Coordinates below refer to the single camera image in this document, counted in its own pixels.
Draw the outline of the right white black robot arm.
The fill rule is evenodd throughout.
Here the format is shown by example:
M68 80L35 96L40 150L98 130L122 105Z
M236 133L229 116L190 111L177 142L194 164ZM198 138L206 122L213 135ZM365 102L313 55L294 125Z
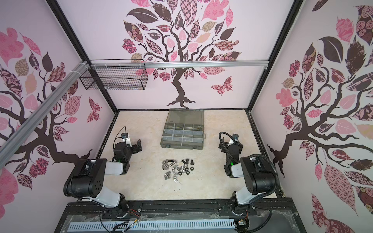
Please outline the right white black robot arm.
M229 209L234 215L242 215L238 211L251 206L257 200L268 197L279 188L279 176L273 163L264 155L252 154L240 157L243 145L237 140L229 142L220 140L219 148L225 153L225 174L229 178L243 178L245 185L233 192Z

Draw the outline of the silver wing nut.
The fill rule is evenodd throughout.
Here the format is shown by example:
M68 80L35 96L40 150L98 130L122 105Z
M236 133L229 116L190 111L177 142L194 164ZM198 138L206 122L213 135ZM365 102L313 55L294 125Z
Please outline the silver wing nut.
M173 175L173 180L174 180L176 183L181 184L180 181L178 180L178 174L176 174L176 173Z
M168 172L165 173L165 175L164 175L164 179L165 179L165 180L168 180L168 179L170 179L170 178L171 178L171 172L168 171Z

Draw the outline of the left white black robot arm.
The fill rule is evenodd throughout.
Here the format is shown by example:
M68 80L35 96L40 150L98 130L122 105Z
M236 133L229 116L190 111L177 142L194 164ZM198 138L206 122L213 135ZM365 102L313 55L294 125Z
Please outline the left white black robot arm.
M113 161L103 158L81 159L64 184L64 195L95 202L118 213L117 218L128 214L139 217L139 212L130 208L123 194L114 192L104 185L104 179L106 176L126 175L130 169L132 155L141 151L140 139L132 145L126 138L114 145Z

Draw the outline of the silver bolt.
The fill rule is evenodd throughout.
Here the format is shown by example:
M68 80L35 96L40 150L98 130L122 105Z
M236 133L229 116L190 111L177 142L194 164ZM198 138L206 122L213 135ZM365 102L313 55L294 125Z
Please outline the silver bolt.
M163 170L168 170L170 167L174 166L177 164L176 160L173 159L166 159L162 162L162 169Z

